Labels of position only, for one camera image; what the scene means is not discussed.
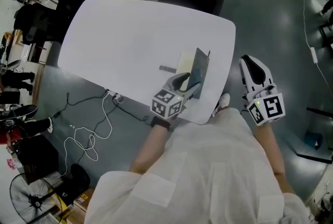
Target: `white table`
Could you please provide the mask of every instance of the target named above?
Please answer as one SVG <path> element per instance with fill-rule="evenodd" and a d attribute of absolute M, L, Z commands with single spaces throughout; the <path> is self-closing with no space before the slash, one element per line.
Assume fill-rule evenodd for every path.
<path fill-rule="evenodd" d="M 86 0 L 61 47 L 58 65 L 128 98 L 151 104 L 177 68 L 183 50 L 200 48 L 210 62 L 200 99 L 186 104 L 180 118 L 204 124 L 228 77 L 235 25 L 193 9 L 139 0 Z"/>

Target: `electric fan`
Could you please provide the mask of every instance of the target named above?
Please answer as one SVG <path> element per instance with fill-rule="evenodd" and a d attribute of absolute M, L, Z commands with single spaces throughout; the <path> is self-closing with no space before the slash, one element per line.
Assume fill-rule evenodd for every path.
<path fill-rule="evenodd" d="M 26 183 L 27 174 L 16 176 L 10 184 L 10 199 L 17 214 L 28 224 L 54 223 L 47 221 L 48 214 L 57 206 L 64 212 L 74 199 L 88 189 L 90 178 L 78 164 L 71 166 L 71 179 L 63 178 L 63 183 L 53 188 L 46 180 L 39 179 Z"/>
<path fill-rule="evenodd" d="M 52 223 L 47 221 L 47 215 L 56 204 L 61 207 L 59 196 L 52 196 L 54 188 L 46 180 L 39 179 L 28 185 L 25 177 L 25 173 L 19 174 L 10 184 L 9 193 L 14 209 L 26 223 Z"/>

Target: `floor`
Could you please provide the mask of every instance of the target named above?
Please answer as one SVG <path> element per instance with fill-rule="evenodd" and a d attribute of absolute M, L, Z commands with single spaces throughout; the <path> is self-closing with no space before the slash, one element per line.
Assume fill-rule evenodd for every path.
<path fill-rule="evenodd" d="M 316 48 L 319 66 L 333 86 L 332 51 L 321 48 L 321 36 L 317 27 L 325 22 L 317 14 L 327 0 L 305 0 L 306 32 L 309 44 Z M 317 131 L 319 124 L 324 124 L 323 134 L 332 132 L 332 124 L 319 116 L 311 115 L 306 107 L 314 107 L 332 112 L 332 103 L 328 89 L 317 67 L 313 64 L 310 51 L 306 45 L 303 26 L 303 0 L 225 0 L 221 17 L 231 20 L 236 25 L 236 44 L 232 66 L 225 90 L 231 94 L 232 107 L 243 109 L 242 95 L 244 87 L 241 82 L 238 60 L 244 55 L 252 55 L 269 66 L 278 90 L 283 93 L 287 115 L 273 124 L 278 143 L 283 153 L 287 178 L 296 193 L 304 201 L 316 189 L 326 164 L 297 157 L 295 152 L 313 151 L 304 146 L 302 141 L 306 131 Z M 87 97 L 102 96 L 104 89 L 91 82 L 58 68 L 57 55 L 61 46 L 54 43 L 43 74 L 39 95 L 38 118 L 54 115 L 69 101 L 75 103 Z M 60 117 L 54 121 L 54 133 L 46 135 L 59 151 L 60 172 L 65 171 L 65 150 L 63 141 L 73 137 L 72 126 L 86 126 L 94 129 L 104 114 L 101 108 L 102 98 L 92 99 L 68 106 Z M 130 99 L 122 105 L 135 116 L 142 118 L 150 115 L 147 107 Z M 70 140 L 67 142 L 68 164 L 80 165 L 91 177 L 95 186 L 99 177 L 110 170 L 127 170 L 135 157 L 141 143 L 146 138 L 149 126 L 128 114 L 114 110 L 109 98 L 105 110 L 112 111 L 109 118 L 113 131 L 109 139 L 96 141 L 99 153 L 98 162 L 83 156 L 79 146 Z M 243 114 L 251 128 L 253 121 L 248 113 Z M 109 124 L 104 121 L 98 125 L 96 132 L 105 137 L 110 132 Z M 83 145 L 88 142 L 89 133 L 76 135 Z"/>

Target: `cardboard box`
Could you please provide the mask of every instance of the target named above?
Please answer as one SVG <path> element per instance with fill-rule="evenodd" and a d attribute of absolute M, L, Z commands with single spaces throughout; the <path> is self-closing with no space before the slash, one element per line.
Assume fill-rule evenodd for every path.
<path fill-rule="evenodd" d="M 85 212 L 74 206 L 73 212 L 67 217 L 67 224 L 84 224 Z"/>
<path fill-rule="evenodd" d="M 89 202 L 94 194 L 95 189 L 89 188 L 84 193 L 82 193 L 78 198 L 74 200 L 74 206 L 77 206 L 84 212 L 87 212 Z"/>

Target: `cable plug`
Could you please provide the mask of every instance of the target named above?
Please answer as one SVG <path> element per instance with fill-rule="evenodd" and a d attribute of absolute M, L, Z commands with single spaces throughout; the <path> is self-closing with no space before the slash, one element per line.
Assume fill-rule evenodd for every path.
<path fill-rule="evenodd" d="M 114 91 L 112 91 L 112 90 L 108 90 L 108 94 L 109 94 L 112 98 L 116 97 L 116 95 L 117 95 L 117 93 L 114 92 Z"/>
<path fill-rule="evenodd" d="M 311 51 L 311 56 L 312 56 L 313 63 L 317 64 L 318 63 L 318 58 L 317 58 L 316 50 L 314 49 L 314 47 L 311 47 L 310 51 Z"/>

